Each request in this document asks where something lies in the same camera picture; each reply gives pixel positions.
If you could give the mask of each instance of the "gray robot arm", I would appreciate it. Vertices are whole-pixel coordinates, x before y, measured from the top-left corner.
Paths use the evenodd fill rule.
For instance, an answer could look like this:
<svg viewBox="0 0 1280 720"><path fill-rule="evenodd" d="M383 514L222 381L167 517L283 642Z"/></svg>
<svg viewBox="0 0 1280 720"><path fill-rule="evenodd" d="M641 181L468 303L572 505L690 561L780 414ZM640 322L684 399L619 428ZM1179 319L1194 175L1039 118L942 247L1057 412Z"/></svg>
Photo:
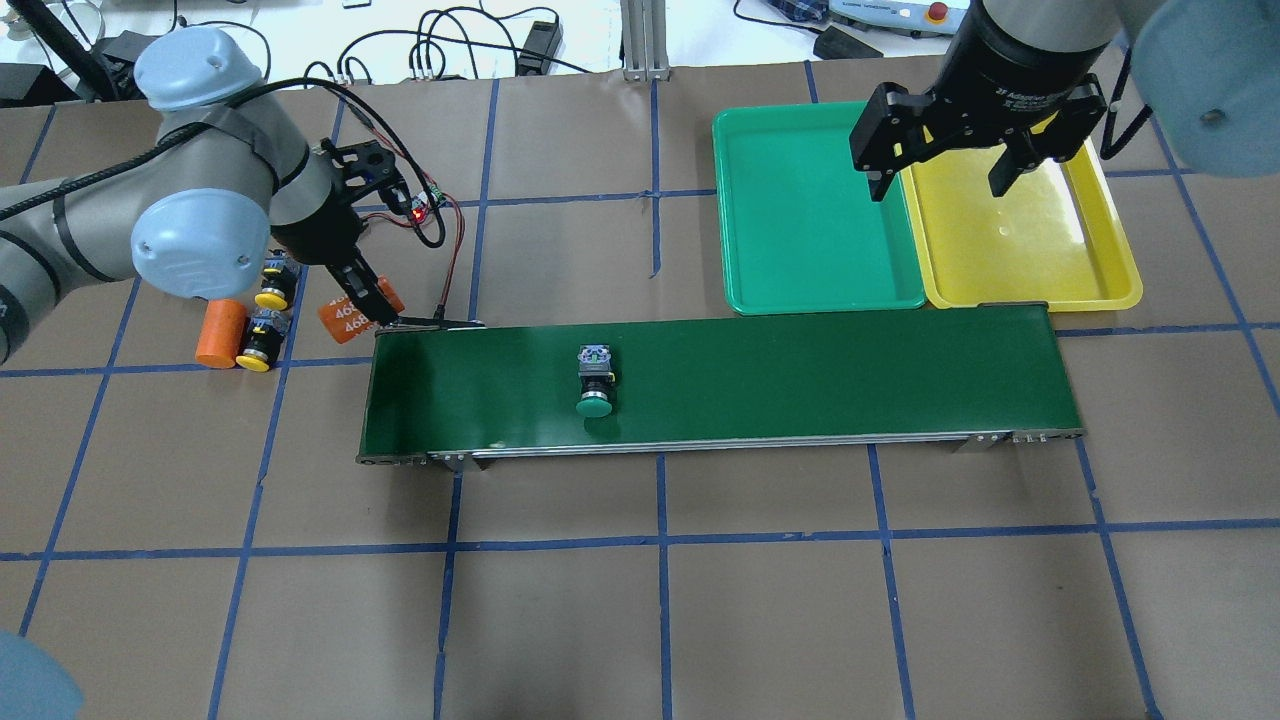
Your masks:
<svg viewBox="0 0 1280 720"><path fill-rule="evenodd" d="M310 147L274 97L234 101L261 79L225 33L161 37L140 59L137 79L165 115L161 141L200 132L23 211L13 210L70 181L0 188L0 363L87 284L141 274L182 297L238 295L257 279L270 234L300 261L325 265L369 318L396 320L356 249L364 228L352 201L369 191L348 188L332 146ZM407 200L399 173L392 179L401 186L393 199Z"/></svg>

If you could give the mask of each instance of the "conveyor belt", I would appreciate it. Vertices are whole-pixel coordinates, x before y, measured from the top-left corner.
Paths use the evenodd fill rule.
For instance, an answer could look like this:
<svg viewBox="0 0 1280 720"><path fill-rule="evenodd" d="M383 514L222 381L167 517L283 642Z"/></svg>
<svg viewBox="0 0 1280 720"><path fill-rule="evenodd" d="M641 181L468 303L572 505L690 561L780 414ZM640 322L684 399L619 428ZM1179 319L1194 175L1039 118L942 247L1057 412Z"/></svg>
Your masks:
<svg viewBox="0 0 1280 720"><path fill-rule="evenodd" d="M576 354L608 343L614 411ZM362 462L1080 433L1041 306L383 332Z"/></svg>

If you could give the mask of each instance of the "emergency stop button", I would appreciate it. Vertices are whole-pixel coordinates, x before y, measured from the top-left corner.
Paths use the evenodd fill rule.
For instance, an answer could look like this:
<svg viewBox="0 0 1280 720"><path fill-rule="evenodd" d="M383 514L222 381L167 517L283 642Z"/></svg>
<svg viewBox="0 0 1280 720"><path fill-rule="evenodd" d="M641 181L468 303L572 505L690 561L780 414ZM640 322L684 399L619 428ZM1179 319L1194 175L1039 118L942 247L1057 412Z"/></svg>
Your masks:
<svg viewBox="0 0 1280 720"><path fill-rule="evenodd" d="M951 8L947 8L946 3L933 3L929 5L929 9L924 12L924 17L933 24L942 24L947 19L947 12Z"/></svg>

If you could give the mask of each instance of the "black cable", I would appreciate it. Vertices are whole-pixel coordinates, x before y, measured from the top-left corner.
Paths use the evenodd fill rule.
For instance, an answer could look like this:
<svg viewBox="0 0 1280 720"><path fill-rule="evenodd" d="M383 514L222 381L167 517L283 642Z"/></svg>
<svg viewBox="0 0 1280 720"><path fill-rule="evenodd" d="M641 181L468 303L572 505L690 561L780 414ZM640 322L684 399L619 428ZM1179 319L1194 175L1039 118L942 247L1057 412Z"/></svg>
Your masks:
<svg viewBox="0 0 1280 720"><path fill-rule="evenodd" d="M227 105L230 108L239 108L241 105L248 102L250 100L253 100L255 97L261 97L264 95L275 92L276 90L284 90L285 87L306 87L308 85L323 87L329 92L339 95L342 97L342 101L346 102L348 106L355 105L355 108L364 110L366 115L369 115L370 118L374 119L374 122L381 126L383 131L387 133L387 138L392 141L392 145L394 145L397 150L399 150L401 156L404 158L404 161L408 163L408 167L413 170L413 177L416 177L417 182L422 186L422 190L425 191L428 199L428 208L435 217L435 227L439 237L435 242L428 240L426 236L422 234L422 228L420 227L419 223L413 223L413 233L417 236L419 241L421 241L422 245L428 247L440 247L442 245L444 245L444 218L440 217L440 205L435 200L435 193L431 192L431 182L426 179L426 172L422 170L422 167L419 165L417 160L413 159L412 152L410 152L408 147L404 145L404 141L401 140L399 135L396 133L396 129L392 128L390 123L388 123L387 119L383 118L378 113L378 110L372 108L372 105L366 102L364 97L353 92L351 88L328 79L291 78L291 79L282 79L276 82L269 82L250 87L248 90L241 91L233 95L230 99L228 99Z"/></svg>
<svg viewBox="0 0 1280 720"><path fill-rule="evenodd" d="M421 15L419 15L419 18L417 18L417 33L419 35L422 35L422 26L426 24L426 17L431 15L431 14L435 14L435 15L439 15L439 17L444 17L444 12L443 10L428 10L428 12L422 13ZM454 26L458 27L458 32L462 33L462 38L466 40L467 42L471 42L471 35L467 33L466 26L463 26L462 22L458 20L457 18L454 18L453 15L448 15L448 18L451 20L453 20ZM433 28L435 28L435 23L436 22L439 22L439 18L436 18L435 20L431 20L431 27ZM426 40L431 40L431 36L428 35ZM431 51L430 51L430 46L428 46L428 47L429 49L426 51L426 68L430 69L431 68ZM480 79L480 68L476 65L476 53L475 53L475 49L471 47L470 45L467 45L467 55L471 58L471 77L474 77L476 79ZM422 65L422 56L419 56L417 61L419 61L419 67L421 67Z"/></svg>
<svg viewBox="0 0 1280 720"><path fill-rule="evenodd" d="M1111 91L1111 105L1107 106L1107 117L1102 123L1102 147L1098 150L1098 158L1103 160L1110 160L1124 150L1125 145L1133 140L1142 126L1147 123L1151 118L1151 105L1143 105L1142 110L1138 110L1138 115L1134 117L1129 127L1120 133L1120 137L1115 142L1111 141L1111 136L1116 129L1116 115L1120 113L1120 96L1124 95L1124 87L1129 82L1129 64L1133 60L1133 50L1128 50L1124 54L1124 63L1120 64L1120 74L1116 76L1115 90Z"/></svg>
<svg viewBox="0 0 1280 720"><path fill-rule="evenodd" d="M232 26L247 29L253 35L256 35L262 41L262 47L266 49L266 69L262 70L262 81L271 79L271 44L266 40L266 36L262 35L261 31L259 31L257 28L248 27L244 23L237 23L233 20L205 20L202 23L192 23L188 27L200 27L200 26Z"/></svg>
<svg viewBox="0 0 1280 720"><path fill-rule="evenodd" d="M733 0L733 17L736 17L739 19L742 19L742 20L746 20L746 22L751 22L751 23L760 23L762 26L790 27L790 28L795 28L795 29L804 29L804 31L812 32L814 35L822 35L822 31L818 29L818 28L815 28L815 27L801 26L801 24L796 24L796 23L778 23L778 22L774 22L774 20L765 20L764 18L750 18L750 17L744 15L742 13L737 12L737 6L741 5L741 4L742 4L742 0Z"/></svg>
<svg viewBox="0 0 1280 720"><path fill-rule="evenodd" d="M84 45L92 47L93 41L88 38L88 33L84 32L84 28L79 26L79 20L76 19L76 13L72 12L72 6L67 3L67 0L63 0L63 9L67 10L67 17L72 19L72 24L76 26L77 32L79 32L81 37L84 38Z"/></svg>
<svg viewBox="0 0 1280 720"><path fill-rule="evenodd" d="M351 72L351 64L352 63L360 63L360 69L365 70L365 79L369 81L369 85L374 85L374 76L369 73L369 65L366 65L364 60L361 60L360 58L357 58L355 55L348 55L347 56L347 67L346 67L347 79L349 79L352 82L352 85L356 83L356 76L352 74L352 72Z"/></svg>
<svg viewBox="0 0 1280 720"><path fill-rule="evenodd" d="M301 78L282 79L282 81L276 81L276 82L269 82L269 83L264 83L264 85L257 85L257 86L250 87L248 90L241 91L241 92L233 95L232 97L229 97L227 100L227 105L230 106L230 108L239 108L241 105L248 102L250 100L253 100L256 97L261 97L264 95L275 92L276 90L283 90L285 87L306 87L306 86L323 87L323 88L328 90L329 92L333 92L334 95L338 95L339 97L342 97L342 101L346 102L348 106L353 105L353 106L364 110L364 113L366 115L369 115L379 126L381 126L381 128L385 132L387 137L392 141L393 145L396 145L396 147L399 150L401 155L404 158L404 161L407 161L408 165L410 165L410 168L413 170L413 176L417 178L419 183L422 186L422 190L426 193L428 208L430 208L431 214L435 217L435 225L436 225L438 233L439 233L439 237L438 237L438 240L435 242L428 240L426 236L422 234L422 229L421 229L421 227L419 227L417 223L413 224L413 232L415 232L415 234L417 234L417 237L422 242L422 245L426 245L428 247L440 247L440 246L443 246L444 245L444 218L440 215L440 205L435 200L435 193L431 192L431 183L430 183L430 181L426 179L426 172L424 172L422 167L419 165L417 160L413 159L413 155L410 152L408 147L404 145L404 141L401 140L399 135L396 133L396 129L392 128L390 123L388 123L387 119L383 118L378 113L378 110L375 110L369 102L366 102L362 97L360 97L358 95L356 95L355 92L352 92L347 87L344 87L342 85L338 85L337 82L328 81L328 79L321 79L321 78L306 78L306 77L301 77ZM90 186L97 184L100 182L104 182L106 179L114 178L115 176L119 176L122 173L127 173L127 172L129 172L132 169L141 168L142 165L150 163L151 160L154 160L156 158L159 158L160 155L165 154L166 151L169 151L169 150L172 150L172 149L174 149L174 147L177 147L177 146L187 142L188 140L196 137L197 135L205 132L206 129L209 129L209 126L200 124L200 123L192 123L189 126L184 126L182 128L178 128L177 131L166 135L160 142L156 143L155 147L147 150L146 152L142 152L141 155L137 155L137 156L134 156L134 158L132 158L129 160L125 160L123 163L111 165L110 168L105 168L105 169L97 170L95 173L90 173L87 176L82 176L82 177L78 177L76 179L68 181L68 182L65 182L65 183L63 183L63 184L60 184L60 186L58 186L58 187L55 187L52 190L47 190L47 191L41 192L38 195L33 195L33 196L31 196L31 197L28 197L26 200L22 200L19 202L15 202L15 204L10 205L9 208L5 208L5 209L0 210L0 222L8 220L9 218L13 218L14 215L18 215L19 213L26 213L27 210L31 210L32 208L38 208L38 206L41 206L41 205L44 205L46 202L52 202L54 200L58 200L59 197L65 197L65 196L68 196L72 192L76 192L78 190L84 190L86 187L90 187Z"/></svg>
<svg viewBox="0 0 1280 720"><path fill-rule="evenodd" d="M511 69L511 74L516 74L516 72L518 72L518 69L520 69L520 49L516 47L516 38L511 36L511 31L507 29L507 26L503 24L502 20L499 20L498 18L490 15L489 13L486 13L484 10L479 10L476 8L467 8L465 5L454 5L452 8L447 8L444 10L439 10L440 14L436 15L436 18L434 20L431 20L431 27L426 28L426 38L430 40L435 35L435 24L439 23L442 18L449 18L449 19L453 20L454 24L457 24L458 27L462 27L462 23L457 18L454 18L453 14L454 13L463 13L463 12L466 12L466 13L476 13L477 15L480 15L480 17L488 19L488 20L492 20L494 24L498 26L499 29L502 29L502 33L504 36L507 36L507 45L511 46L511 68L512 68ZM465 37L466 40L471 40L466 35L463 35L462 37ZM467 47L467 51L468 53L471 51L470 46Z"/></svg>
<svg viewBox="0 0 1280 720"><path fill-rule="evenodd" d="M307 69L302 70L302 77L311 77L311 69L316 67L323 69L324 73L329 76L329 79L338 82L338 78L333 74L333 68L330 68L328 63L323 63L320 60L311 61L311 64L307 65Z"/></svg>
<svg viewBox="0 0 1280 720"><path fill-rule="evenodd" d="M440 79L442 77L444 77L444 69L448 67L449 56L444 54L444 47L440 47L439 44L436 44L434 40L419 40L417 45L415 45L413 47L410 49L410 51L408 51L408 69L410 69L410 72L417 70L424 78L426 77L426 68L424 68L421 63L416 63L416 60L419 59L417 51L424 45L428 46L426 47L426 56L428 56L426 64L428 65L431 64L431 59L430 59L431 58L431 49L434 47L436 51L440 53L440 69L436 70L436 73L434 76L431 76L431 79Z"/></svg>
<svg viewBox="0 0 1280 720"><path fill-rule="evenodd" d="M489 12L484 6L484 0L480 0L480 9L485 10L486 13ZM556 20L554 20L556 24L559 24L559 13L557 13L553 8L548 8L547 5L534 5L532 8L525 8L524 10L521 10L518 13L512 13L509 15L497 15L497 18L499 20L509 20L511 18L518 18L520 15L524 15L525 13L532 13L534 10L547 10L548 13L552 14L553 18L556 18Z"/></svg>
<svg viewBox="0 0 1280 720"><path fill-rule="evenodd" d="M102 170L97 170L96 173L90 173L87 176L78 177L76 179L64 182L63 184L60 184L60 186L58 186L58 187L55 187L52 190L46 190L45 192L41 192L40 195L33 195L33 196L31 196L31 197L28 197L28 199L26 199L26 200L23 200L20 202L15 202L15 204L5 208L4 210L0 210L0 222L8 220L9 218L12 218L12 217L14 217L14 215L17 215L19 213L26 213L27 210L31 210L32 208L38 208L38 206L44 205L45 202L52 202L54 200L58 200L59 197L65 197L67 195L70 195L72 192L76 192L77 190L84 190L86 187L90 187L90 186L97 184L97 183L100 183L102 181L114 178L115 176L118 176L120 173L127 173L127 172L129 172L129 170L132 170L134 168L141 168L142 165L150 163L151 160L155 160L156 158L159 158L160 155L163 155L164 152L166 152L168 150L172 150L172 149L182 145L183 142L187 142L188 140L196 137L197 135L205 132L206 129L209 129L209 126L204 126L204 124L198 124L198 123L192 123L189 126L184 126L184 127L182 127L182 128L179 128L179 129L177 129L177 131L166 135L164 137L164 140L161 140L160 142L156 143L155 147L152 147L151 150L147 150L146 152L143 152L143 154L141 154L141 155L138 155L136 158L132 158L129 160L119 163L116 165L111 165L110 168L106 168L106 169L102 169Z"/></svg>
<svg viewBox="0 0 1280 720"><path fill-rule="evenodd" d="M424 33L424 32L416 32L416 31L412 31L412 29L375 29L374 32L366 32L365 35L361 35L356 40L352 40L349 44L347 44L347 47L342 51L342 56L346 56L347 53L349 53L351 49L353 46L356 46L356 44L364 42L365 40L369 40L370 37L378 37L380 35L416 35L416 36L421 37L421 36L425 36L426 33ZM475 45L476 47L492 47L494 50L511 50L511 49L515 47L515 46L511 46L511 45L494 45L492 42L480 42L477 40L458 40L457 37L435 36L431 40L436 40L436 41L440 41L440 42L454 42L454 44L460 44L460 45ZM584 68L581 65L575 65L573 63L570 63L567 60L561 60L558 58L552 58L550 55L543 55L541 53L534 53L531 50L522 50L520 47L515 47L515 49L518 50L518 51L521 51L521 53L524 53L525 55L529 55L530 58L535 58L538 60L547 60L549 63L556 63L557 65L564 65L566 68L568 68L571 70L577 70L580 73L590 73L591 72L591 70L589 70L589 69L586 69L586 68Z"/></svg>
<svg viewBox="0 0 1280 720"><path fill-rule="evenodd" d="M49 54L49 47L45 47L45 41L41 40L38 35L32 35L31 38L36 41L36 45L40 46L40 51L45 54L45 60L49 63L49 69L56 73L58 70L54 68L54 56Z"/></svg>

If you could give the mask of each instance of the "robotic arm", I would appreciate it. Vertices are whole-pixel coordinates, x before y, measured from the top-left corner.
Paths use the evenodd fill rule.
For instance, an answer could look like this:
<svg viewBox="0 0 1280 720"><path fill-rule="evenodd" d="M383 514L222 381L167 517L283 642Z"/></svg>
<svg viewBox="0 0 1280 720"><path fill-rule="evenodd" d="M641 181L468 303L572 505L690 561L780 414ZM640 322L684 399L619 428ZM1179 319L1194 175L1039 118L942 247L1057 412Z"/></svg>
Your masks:
<svg viewBox="0 0 1280 720"><path fill-rule="evenodd" d="M156 40L136 78L165 115L155 160L140 156L106 179L0 188L0 363L87 284L137 273L180 297L238 295L257 279L273 234L298 261L324 265L371 320L397 320L356 247L364 224L352 209L376 191L408 214L390 151L310 147L274 97L255 96L257 68L214 28Z"/></svg>
<svg viewBox="0 0 1280 720"><path fill-rule="evenodd" d="M1088 70L1121 27L1184 161L1280 172L1280 0L972 0L933 86L881 83L849 136L872 199L954 149L1005 146L987 178L996 197L1046 159L1070 160L1108 110Z"/></svg>

